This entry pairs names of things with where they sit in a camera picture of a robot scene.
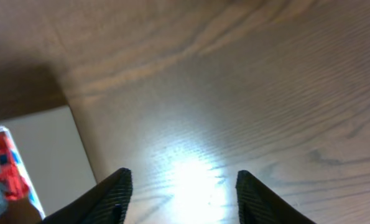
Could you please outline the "red toy car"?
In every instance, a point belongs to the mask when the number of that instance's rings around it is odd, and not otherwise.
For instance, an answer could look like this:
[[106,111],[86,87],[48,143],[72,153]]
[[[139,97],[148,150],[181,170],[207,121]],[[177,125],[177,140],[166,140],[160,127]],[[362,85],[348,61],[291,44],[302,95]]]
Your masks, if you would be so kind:
[[26,198],[30,191],[20,175],[11,147],[8,136],[0,132],[0,216],[7,210],[10,201]]

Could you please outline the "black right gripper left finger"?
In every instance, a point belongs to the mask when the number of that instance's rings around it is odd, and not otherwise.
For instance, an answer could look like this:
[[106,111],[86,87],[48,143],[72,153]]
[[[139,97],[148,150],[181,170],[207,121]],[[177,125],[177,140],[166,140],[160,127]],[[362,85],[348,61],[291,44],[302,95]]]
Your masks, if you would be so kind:
[[131,195],[131,171],[120,168],[41,224],[123,224]]

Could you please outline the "white cardboard box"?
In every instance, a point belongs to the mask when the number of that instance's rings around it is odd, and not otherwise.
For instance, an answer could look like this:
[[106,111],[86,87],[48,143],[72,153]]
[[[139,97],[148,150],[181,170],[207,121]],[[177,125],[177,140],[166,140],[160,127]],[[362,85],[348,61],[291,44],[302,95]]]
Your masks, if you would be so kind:
[[45,218],[96,185],[71,109],[61,106],[0,121],[30,187],[29,199]]

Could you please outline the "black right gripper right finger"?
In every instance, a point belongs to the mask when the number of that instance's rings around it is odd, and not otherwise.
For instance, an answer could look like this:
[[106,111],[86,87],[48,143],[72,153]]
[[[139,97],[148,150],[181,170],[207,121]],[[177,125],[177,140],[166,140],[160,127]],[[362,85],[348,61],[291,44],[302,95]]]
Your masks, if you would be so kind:
[[314,224],[247,170],[236,179],[240,224]]

